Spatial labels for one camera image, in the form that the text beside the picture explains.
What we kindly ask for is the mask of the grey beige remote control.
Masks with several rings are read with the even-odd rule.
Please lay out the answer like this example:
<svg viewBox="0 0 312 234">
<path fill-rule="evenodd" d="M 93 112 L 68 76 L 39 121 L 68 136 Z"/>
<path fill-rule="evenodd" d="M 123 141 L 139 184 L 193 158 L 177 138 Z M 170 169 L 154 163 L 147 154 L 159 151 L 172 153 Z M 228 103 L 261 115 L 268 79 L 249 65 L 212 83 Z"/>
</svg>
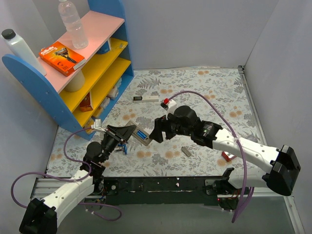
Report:
<svg viewBox="0 0 312 234">
<path fill-rule="evenodd" d="M 126 126 L 131 125 L 135 126 L 135 130 L 132 132 L 132 136 L 135 137 L 142 145 L 148 146 L 152 141 L 149 137 L 149 134 L 146 131 L 144 131 L 143 128 L 141 128 L 136 123 L 130 120 L 127 122 Z"/>
</svg>

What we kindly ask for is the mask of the blue AA battery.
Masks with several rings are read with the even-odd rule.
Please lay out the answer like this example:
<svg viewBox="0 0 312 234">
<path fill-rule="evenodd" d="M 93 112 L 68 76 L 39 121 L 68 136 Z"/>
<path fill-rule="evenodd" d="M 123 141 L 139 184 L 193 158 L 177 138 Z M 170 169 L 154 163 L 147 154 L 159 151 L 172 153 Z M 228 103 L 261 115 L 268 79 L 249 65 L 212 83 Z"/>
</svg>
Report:
<svg viewBox="0 0 312 234">
<path fill-rule="evenodd" d="M 138 131 L 136 132 L 136 135 L 137 135 L 140 139 L 142 139 L 142 140 L 145 140 L 145 139 L 147 138 L 147 135 L 146 135 L 145 133 L 143 133 L 141 130 L 138 130 Z"/>
</svg>

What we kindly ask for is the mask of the grey remote battery cover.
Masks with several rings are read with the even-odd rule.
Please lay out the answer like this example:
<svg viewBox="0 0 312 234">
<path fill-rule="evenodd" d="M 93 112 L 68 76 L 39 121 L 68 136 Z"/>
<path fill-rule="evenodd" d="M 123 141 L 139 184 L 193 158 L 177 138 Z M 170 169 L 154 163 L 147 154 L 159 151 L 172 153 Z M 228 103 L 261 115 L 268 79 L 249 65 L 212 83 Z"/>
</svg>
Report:
<svg viewBox="0 0 312 234">
<path fill-rule="evenodd" d="M 186 147 L 181 147 L 181 151 L 184 153 L 185 156 L 191 157 L 192 153 L 186 148 Z"/>
</svg>

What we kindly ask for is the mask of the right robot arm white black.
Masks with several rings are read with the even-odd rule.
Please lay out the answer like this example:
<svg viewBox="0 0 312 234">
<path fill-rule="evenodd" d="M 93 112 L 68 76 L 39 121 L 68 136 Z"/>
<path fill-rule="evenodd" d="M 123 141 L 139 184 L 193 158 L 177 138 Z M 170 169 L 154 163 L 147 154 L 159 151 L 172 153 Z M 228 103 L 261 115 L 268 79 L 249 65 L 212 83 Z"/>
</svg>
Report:
<svg viewBox="0 0 312 234">
<path fill-rule="evenodd" d="M 186 105 L 156 118 L 150 139 L 162 143 L 164 139 L 172 139 L 176 135 L 188 136 L 200 146 L 228 152 L 258 167 L 257 171 L 250 174 L 231 172 L 222 179 L 220 187 L 227 194 L 243 186 L 267 187 L 283 196 L 290 196 L 293 192 L 301 166 L 290 146 L 283 145 L 278 149 L 234 137 L 222 126 L 201 120 Z"/>
</svg>

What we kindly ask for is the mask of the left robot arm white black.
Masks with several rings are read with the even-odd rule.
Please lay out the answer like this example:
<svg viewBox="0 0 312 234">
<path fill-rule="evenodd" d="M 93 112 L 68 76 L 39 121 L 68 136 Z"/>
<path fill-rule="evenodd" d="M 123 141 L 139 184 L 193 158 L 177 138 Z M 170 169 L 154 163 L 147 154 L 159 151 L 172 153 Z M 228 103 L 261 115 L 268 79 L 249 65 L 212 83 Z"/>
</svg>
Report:
<svg viewBox="0 0 312 234">
<path fill-rule="evenodd" d="M 33 199 L 27 206 L 19 227 L 22 234 L 55 234 L 65 217 L 86 196 L 98 195 L 103 191 L 102 164 L 108 160 L 113 150 L 125 143 L 136 126 L 114 127 L 108 125 L 103 130 L 101 142 L 91 142 L 78 171 L 65 180 L 56 191 L 43 199 Z"/>
</svg>

